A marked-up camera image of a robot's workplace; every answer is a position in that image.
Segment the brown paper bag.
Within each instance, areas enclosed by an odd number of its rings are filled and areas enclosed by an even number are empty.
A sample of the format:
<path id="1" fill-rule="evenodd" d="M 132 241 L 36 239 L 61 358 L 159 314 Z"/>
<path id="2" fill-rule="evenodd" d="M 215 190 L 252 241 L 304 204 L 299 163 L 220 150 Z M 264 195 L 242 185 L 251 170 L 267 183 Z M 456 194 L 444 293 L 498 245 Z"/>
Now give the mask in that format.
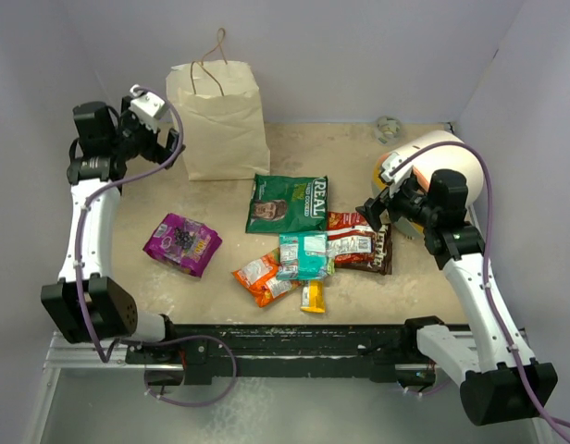
<path id="1" fill-rule="evenodd" d="M 166 93 L 183 122 L 182 154 L 190 181 L 252 179 L 270 173 L 259 87 L 250 65 L 229 60 L 217 45 L 170 69 Z"/>

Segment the green chips bag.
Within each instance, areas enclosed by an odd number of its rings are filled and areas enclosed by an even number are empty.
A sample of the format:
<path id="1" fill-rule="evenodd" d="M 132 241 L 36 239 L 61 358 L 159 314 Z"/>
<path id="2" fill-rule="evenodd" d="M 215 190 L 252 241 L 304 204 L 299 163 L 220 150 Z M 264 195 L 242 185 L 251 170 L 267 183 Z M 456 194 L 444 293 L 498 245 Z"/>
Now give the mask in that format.
<path id="1" fill-rule="evenodd" d="M 324 231 L 327 219 L 327 176 L 254 176 L 246 233 Z"/>

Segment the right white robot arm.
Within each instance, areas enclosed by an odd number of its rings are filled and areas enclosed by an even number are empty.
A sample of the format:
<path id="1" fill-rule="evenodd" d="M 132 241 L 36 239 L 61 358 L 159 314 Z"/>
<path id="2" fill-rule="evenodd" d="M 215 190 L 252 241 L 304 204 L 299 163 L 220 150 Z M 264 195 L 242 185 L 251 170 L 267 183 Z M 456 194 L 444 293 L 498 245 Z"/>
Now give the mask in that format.
<path id="1" fill-rule="evenodd" d="M 485 242 L 465 219 L 466 177 L 440 169 L 427 190 L 408 168 L 382 171 L 379 178 L 383 190 L 358 212 L 372 228 L 381 226 L 382 214 L 423 228 L 427 251 L 458 296 L 476 346 L 470 350 L 438 321 L 419 321 L 401 338 L 402 355 L 439 364 L 458 386 L 466 416 L 476 426 L 538 417 L 557 375 L 552 364 L 537 360 L 492 287 Z"/>

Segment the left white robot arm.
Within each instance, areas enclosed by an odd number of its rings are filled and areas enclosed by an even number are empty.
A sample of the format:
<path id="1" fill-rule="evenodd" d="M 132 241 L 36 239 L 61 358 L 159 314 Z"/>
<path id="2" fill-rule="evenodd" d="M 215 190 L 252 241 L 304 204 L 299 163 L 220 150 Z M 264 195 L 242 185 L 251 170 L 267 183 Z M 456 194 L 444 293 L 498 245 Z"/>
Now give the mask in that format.
<path id="1" fill-rule="evenodd" d="M 70 343 L 98 344 L 130 337 L 143 324 L 133 297 L 112 277 L 112 235 L 130 160 L 141 157 L 155 170 L 173 166 L 184 149 L 183 129 L 171 129 L 160 144 L 162 117 L 173 109 L 140 85 L 120 109 L 95 101 L 77 105 L 77 136 L 68 151 L 72 198 L 68 249 L 54 284 L 41 289 L 41 302 Z"/>

